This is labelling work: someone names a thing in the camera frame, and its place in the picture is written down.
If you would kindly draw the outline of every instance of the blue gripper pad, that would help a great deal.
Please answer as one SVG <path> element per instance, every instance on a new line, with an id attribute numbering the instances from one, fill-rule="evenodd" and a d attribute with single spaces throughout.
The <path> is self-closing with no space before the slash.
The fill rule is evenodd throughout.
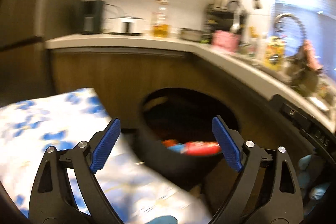
<path id="1" fill-rule="evenodd" d="M 103 169 L 107 158 L 120 135 L 120 130 L 120 120 L 118 119 L 115 119 L 110 127 L 105 129 L 105 135 L 101 138 L 99 144 L 92 153 L 92 163 L 90 165 L 92 173 L 95 174 L 98 170 Z"/>
<path id="2" fill-rule="evenodd" d="M 243 168 L 240 150 L 226 129 L 227 126 L 224 126 L 223 123 L 218 117 L 214 117 L 212 119 L 212 133 L 222 149 L 227 164 L 235 171 L 240 172 Z"/>

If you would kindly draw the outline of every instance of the coffee maker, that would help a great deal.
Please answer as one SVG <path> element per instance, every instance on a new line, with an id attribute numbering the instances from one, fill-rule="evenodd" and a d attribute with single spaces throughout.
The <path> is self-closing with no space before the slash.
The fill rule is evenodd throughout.
<path id="1" fill-rule="evenodd" d="M 79 14 L 79 33 L 101 33 L 103 9 L 104 1 L 102 0 L 82 1 Z"/>

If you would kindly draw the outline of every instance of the pink cup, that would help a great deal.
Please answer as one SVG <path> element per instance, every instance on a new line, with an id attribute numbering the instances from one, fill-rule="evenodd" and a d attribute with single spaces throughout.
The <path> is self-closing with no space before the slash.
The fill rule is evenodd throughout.
<path id="1" fill-rule="evenodd" d="M 212 37 L 212 45 L 220 47 L 227 52 L 236 52 L 240 41 L 239 34 L 225 31 L 216 31 Z"/>

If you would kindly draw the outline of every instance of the bottle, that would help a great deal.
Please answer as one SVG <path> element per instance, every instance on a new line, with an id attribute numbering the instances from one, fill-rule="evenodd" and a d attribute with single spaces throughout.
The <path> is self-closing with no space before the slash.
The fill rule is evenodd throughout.
<path id="1" fill-rule="evenodd" d="M 264 66 L 275 71 L 282 69 L 283 57 L 285 55 L 285 42 L 281 37 L 270 37 L 264 56 Z"/>
<path id="2" fill-rule="evenodd" d="M 157 0 L 157 12 L 153 13 L 152 34 L 155 37 L 168 37 L 169 25 L 167 20 L 168 0 Z"/>
<path id="3" fill-rule="evenodd" d="M 248 50 L 248 56 L 254 58 L 258 48 L 259 35 L 256 34 L 255 28 L 253 26 L 250 27 L 250 46 Z"/>
<path id="4" fill-rule="evenodd" d="M 267 32 L 263 32 L 256 52 L 256 59 L 258 61 L 262 61 L 264 59 L 267 45 L 268 45 L 268 34 Z"/>

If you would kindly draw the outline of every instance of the white countertop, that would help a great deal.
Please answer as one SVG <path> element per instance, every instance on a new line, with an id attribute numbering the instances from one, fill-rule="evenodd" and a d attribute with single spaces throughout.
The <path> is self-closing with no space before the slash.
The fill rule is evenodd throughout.
<path id="1" fill-rule="evenodd" d="M 300 94 L 270 75 L 243 61 L 217 51 L 211 45 L 184 41 L 178 38 L 158 38 L 149 35 L 119 36 L 110 34 L 73 34 L 46 41 L 46 48 L 48 49 L 70 47 L 141 47 L 191 52 L 234 76 L 267 100 L 271 99 L 275 94 L 280 94 L 294 105 L 314 116 L 331 132 L 335 132 L 335 123 L 330 121 L 317 107 Z"/>

